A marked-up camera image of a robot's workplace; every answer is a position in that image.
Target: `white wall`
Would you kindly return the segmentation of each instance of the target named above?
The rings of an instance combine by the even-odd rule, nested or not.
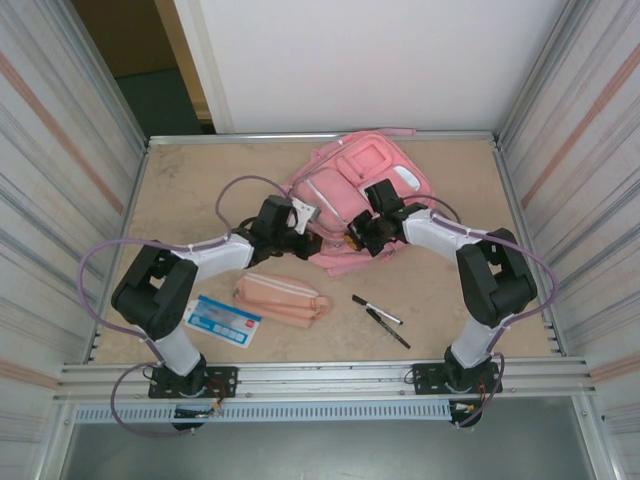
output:
[[[221,133],[495,129],[565,0],[176,0]]]

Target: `pink backpack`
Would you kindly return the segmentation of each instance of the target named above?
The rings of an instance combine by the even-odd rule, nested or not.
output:
[[[311,153],[311,160],[293,175],[285,188],[305,203],[320,207],[309,230],[325,239],[322,251],[309,260],[338,275],[373,260],[368,252],[346,245],[344,233],[356,215],[371,206],[364,189],[388,178],[401,197],[433,195],[427,178],[387,135],[415,135],[411,129],[385,129],[352,133]],[[407,203],[424,199],[412,199]],[[404,245],[387,245],[376,258],[388,259]]]

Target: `wooden table surface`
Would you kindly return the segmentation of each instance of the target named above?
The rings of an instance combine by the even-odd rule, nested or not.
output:
[[[398,142],[430,180],[436,195],[452,204],[463,223],[493,230],[514,231],[513,220],[487,141]],[[240,175],[257,174],[284,182],[309,158],[318,143],[262,143],[155,146],[151,149],[129,236],[159,239],[170,244],[195,243],[221,235],[224,228],[214,212],[222,187]],[[255,215],[273,192],[262,182],[237,184],[222,202],[223,213],[237,225]],[[119,277],[137,253],[127,247]],[[263,320],[248,349],[187,328],[209,362],[301,362],[439,359],[462,331],[468,312],[462,300],[457,268],[435,253],[407,247],[388,262],[330,278],[323,269],[293,256],[272,258],[251,271],[302,279],[333,301],[331,313],[309,329]],[[204,294],[232,304],[232,288],[243,274],[228,272],[196,285],[192,295]],[[402,318],[392,324],[412,348],[405,349],[362,307],[355,293]],[[107,319],[126,325],[113,310]],[[510,357],[551,355],[540,316],[515,324],[496,350]],[[152,360],[136,338],[105,330],[95,353],[98,363]]]

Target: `orange wire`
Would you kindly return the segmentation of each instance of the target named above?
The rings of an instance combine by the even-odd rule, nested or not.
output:
[[[487,398],[487,387],[484,384],[484,380],[480,380],[480,385],[479,385],[479,390],[480,390],[480,403],[484,403],[485,399]]]
[[[207,386],[209,387],[209,389],[211,390],[213,395],[216,397],[216,400],[217,400],[216,404],[217,404],[218,408],[220,408],[220,405],[222,405],[222,400],[227,398],[227,386],[224,384],[224,382],[222,380],[220,380],[218,378],[210,378],[209,382],[216,382],[216,383],[220,384],[220,392],[222,393],[222,397],[218,396],[213,384],[207,383]]]

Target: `black marker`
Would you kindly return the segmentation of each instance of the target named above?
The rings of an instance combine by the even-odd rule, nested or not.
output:
[[[362,305],[363,307],[367,307],[370,308],[371,310],[373,310],[374,312],[379,313],[380,315],[384,315],[385,317],[387,317],[389,320],[396,322],[398,325],[402,325],[404,322],[402,320],[400,320],[399,318],[394,317],[393,315],[385,312],[384,310],[382,310],[381,308],[376,307],[375,305],[371,305],[369,302],[367,302],[364,298],[360,298],[357,295],[351,295],[351,300],[353,300],[356,303],[359,303],[360,305]]]
[[[387,325],[386,323],[384,323],[384,321],[382,320],[382,318],[380,317],[380,315],[378,315],[374,310],[367,308],[367,313],[369,315],[371,315],[371,317],[380,324],[380,326],[382,328],[384,328],[387,332],[389,332],[391,335],[393,335],[393,338],[395,338],[396,340],[398,340],[401,344],[403,344],[405,347],[407,348],[411,348],[411,345],[409,345],[407,342],[405,342],[404,338],[402,338],[400,335],[398,335],[396,332],[394,332],[391,327],[389,325]]]

